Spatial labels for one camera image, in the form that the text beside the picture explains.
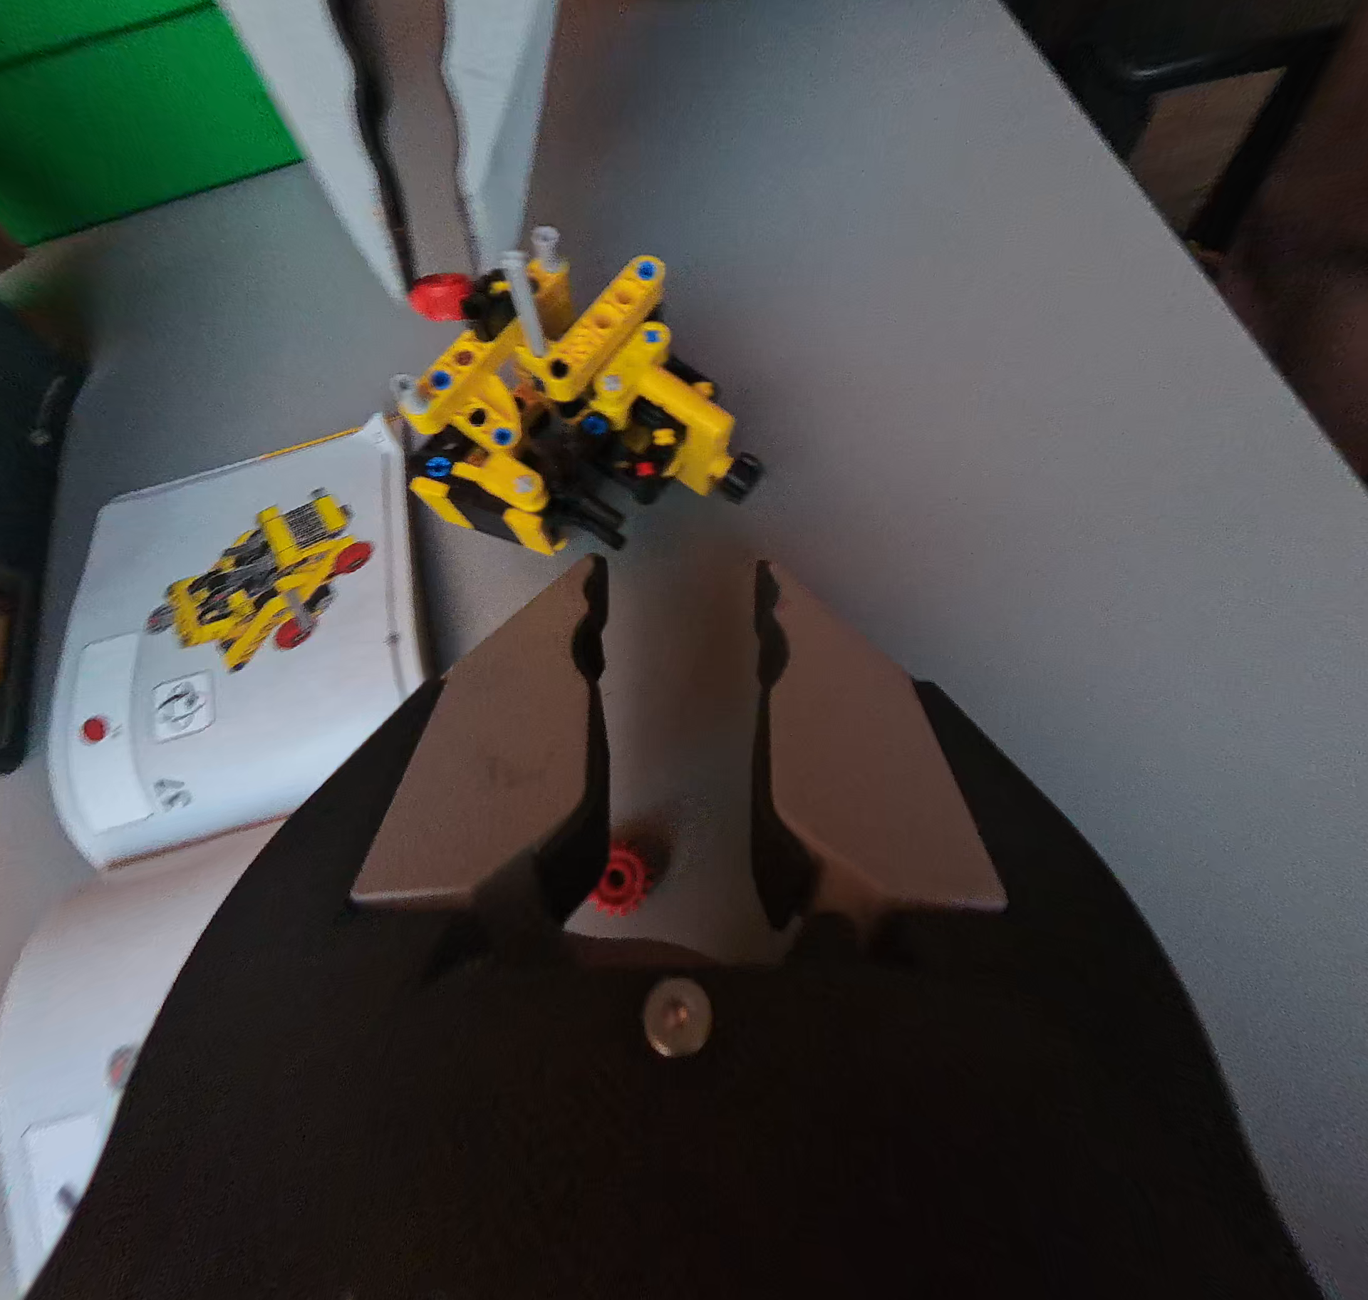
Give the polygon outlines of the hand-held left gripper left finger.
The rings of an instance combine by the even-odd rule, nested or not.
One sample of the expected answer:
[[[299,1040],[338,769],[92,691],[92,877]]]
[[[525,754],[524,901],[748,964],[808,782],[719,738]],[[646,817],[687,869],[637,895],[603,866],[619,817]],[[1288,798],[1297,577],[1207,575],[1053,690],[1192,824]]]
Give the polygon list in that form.
[[[580,559],[449,669],[354,905],[562,926],[590,898],[609,853],[608,578]]]

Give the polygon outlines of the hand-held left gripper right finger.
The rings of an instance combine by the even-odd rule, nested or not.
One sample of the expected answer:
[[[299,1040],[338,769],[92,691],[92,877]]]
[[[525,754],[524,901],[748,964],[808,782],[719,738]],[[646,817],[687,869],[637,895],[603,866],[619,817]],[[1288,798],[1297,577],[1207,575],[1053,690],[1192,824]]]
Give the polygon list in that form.
[[[1003,914],[1005,885],[915,678],[768,559],[755,630],[750,864],[768,926]]]

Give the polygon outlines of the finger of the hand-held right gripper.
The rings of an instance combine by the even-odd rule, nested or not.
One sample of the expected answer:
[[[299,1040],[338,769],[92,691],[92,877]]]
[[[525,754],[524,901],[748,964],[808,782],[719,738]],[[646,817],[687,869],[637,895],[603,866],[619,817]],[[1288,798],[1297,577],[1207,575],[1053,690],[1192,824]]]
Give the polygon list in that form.
[[[415,280],[406,205],[386,150],[388,87],[364,0],[217,0],[302,158],[380,283]]]
[[[559,0],[443,0],[440,70],[472,265],[522,246]]]

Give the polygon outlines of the yellow lego bulldozer model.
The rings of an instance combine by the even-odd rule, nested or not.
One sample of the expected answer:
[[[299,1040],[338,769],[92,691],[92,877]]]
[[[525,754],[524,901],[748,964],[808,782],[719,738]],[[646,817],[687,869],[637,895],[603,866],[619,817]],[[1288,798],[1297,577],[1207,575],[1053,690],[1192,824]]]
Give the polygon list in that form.
[[[672,488],[745,501],[761,460],[735,454],[716,385],[680,360],[661,318],[666,263],[634,257],[577,310],[551,226],[474,280],[461,334],[391,391],[412,436],[407,486],[445,522],[554,556],[571,531],[611,551],[624,514]]]

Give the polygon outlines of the lego instruction booklet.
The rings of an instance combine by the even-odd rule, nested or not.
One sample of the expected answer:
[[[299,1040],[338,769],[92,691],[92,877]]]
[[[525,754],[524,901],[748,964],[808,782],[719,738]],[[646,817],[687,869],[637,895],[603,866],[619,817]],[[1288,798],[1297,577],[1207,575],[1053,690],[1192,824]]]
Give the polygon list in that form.
[[[94,1174],[170,987],[236,880],[424,680],[393,417],[113,499],[49,712],[94,874],[4,993],[4,1205],[23,1294]]]

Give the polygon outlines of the dark lego box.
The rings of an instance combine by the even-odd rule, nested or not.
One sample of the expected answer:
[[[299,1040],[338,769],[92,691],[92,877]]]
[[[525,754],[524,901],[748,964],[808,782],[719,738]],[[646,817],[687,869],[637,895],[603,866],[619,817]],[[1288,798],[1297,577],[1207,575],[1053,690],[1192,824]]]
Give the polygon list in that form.
[[[23,761],[60,460],[84,370],[2,309],[2,774]]]

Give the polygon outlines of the black chair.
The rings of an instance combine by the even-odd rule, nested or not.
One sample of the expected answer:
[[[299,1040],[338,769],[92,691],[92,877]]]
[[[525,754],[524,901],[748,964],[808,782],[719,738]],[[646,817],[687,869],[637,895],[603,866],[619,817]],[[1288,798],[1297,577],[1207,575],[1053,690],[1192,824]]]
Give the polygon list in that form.
[[[1275,73],[1212,194],[1181,229],[1223,255],[1302,120],[1360,0],[1003,0],[1115,155],[1133,158],[1158,100]]]

